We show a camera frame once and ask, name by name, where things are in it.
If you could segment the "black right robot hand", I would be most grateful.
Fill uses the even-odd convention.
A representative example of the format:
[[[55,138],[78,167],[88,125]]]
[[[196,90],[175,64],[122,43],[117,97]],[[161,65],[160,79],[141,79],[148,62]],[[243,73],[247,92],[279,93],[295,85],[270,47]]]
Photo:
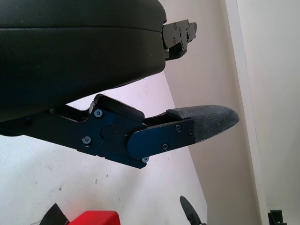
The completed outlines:
[[[189,223],[191,225],[201,225],[202,222],[198,214],[196,213],[194,207],[184,196],[180,196],[180,203]]]

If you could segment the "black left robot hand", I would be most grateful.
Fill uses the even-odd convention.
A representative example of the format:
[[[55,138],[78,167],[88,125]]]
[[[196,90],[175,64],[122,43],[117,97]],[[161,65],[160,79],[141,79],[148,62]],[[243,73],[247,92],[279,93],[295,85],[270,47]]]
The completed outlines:
[[[103,95],[162,72],[196,37],[157,0],[3,0],[0,133],[128,165],[214,137],[239,122],[222,105],[144,113]]]

